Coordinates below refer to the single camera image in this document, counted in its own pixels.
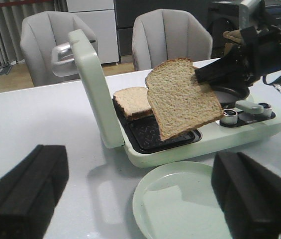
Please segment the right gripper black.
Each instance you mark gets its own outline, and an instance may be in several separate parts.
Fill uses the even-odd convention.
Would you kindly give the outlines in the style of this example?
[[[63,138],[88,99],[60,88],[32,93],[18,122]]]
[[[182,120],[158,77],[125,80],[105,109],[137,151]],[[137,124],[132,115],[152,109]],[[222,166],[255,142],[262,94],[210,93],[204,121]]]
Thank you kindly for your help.
[[[242,58],[239,62],[242,71],[231,72],[232,59],[223,57],[195,70],[199,83],[240,89],[281,70],[281,28],[271,26],[267,32],[257,33],[249,27],[240,32],[243,43],[234,46],[228,54]]]

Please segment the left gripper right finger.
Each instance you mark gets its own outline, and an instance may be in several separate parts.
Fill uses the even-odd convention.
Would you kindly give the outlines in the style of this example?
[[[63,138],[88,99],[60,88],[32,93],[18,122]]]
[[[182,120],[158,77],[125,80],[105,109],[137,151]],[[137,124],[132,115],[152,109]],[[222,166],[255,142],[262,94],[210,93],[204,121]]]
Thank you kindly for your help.
[[[280,176],[241,152],[218,152],[211,185],[232,238],[281,238]]]

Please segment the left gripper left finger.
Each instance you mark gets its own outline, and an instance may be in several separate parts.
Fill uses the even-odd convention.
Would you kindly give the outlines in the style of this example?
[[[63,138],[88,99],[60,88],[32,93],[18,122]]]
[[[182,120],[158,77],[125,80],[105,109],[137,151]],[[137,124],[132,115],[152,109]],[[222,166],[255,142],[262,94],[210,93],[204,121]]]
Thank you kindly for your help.
[[[0,239],[41,239],[69,178],[63,145],[37,145],[0,178]]]

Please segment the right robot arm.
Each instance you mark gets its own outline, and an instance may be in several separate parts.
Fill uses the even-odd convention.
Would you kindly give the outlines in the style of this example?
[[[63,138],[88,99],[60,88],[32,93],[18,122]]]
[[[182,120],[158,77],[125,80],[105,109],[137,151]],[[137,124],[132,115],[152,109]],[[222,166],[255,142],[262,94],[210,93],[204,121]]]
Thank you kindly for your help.
[[[197,81],[212,86],[245,88],[260,77],[281,70],[281,28],[262,0],[239,4],[242,42],[222,58],[195,71]]]

